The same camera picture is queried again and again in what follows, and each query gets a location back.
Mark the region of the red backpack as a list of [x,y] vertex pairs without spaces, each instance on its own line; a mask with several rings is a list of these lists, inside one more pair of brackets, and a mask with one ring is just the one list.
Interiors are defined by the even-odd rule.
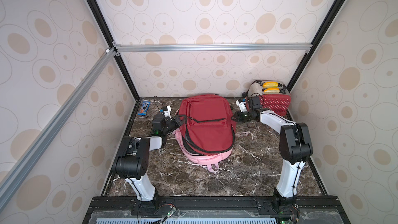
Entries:
[[232,150],[235,144],[236,122],[227,99],[205,94],[182,101],[179,115],[182,145],[195,156],[212,156]]

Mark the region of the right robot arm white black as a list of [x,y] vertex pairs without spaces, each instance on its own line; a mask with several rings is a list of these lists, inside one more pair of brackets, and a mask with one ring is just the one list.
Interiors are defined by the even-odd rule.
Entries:
[[295,205],[301,171],[313,154],[307,124],[288,120],[270,109],[264,109],[262,112],[237,111],[232,120],[236,122],[257,120],[279,133],[279,153],[283,158],[283,167],[279,182],[274,189],[272,208],[278,213],[287,211]]

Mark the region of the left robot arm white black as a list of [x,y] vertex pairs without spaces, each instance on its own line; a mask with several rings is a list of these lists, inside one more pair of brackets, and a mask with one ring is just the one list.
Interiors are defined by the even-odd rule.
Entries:
[[149,153],[164,147],[167,136],[184,125],[186,121],[186,115],[166,117],[163,114],[157,114],[152,120],[150,136],[122,138],[112,171],[132,186],[139,201],[153,202],[157,193],[147,175]]

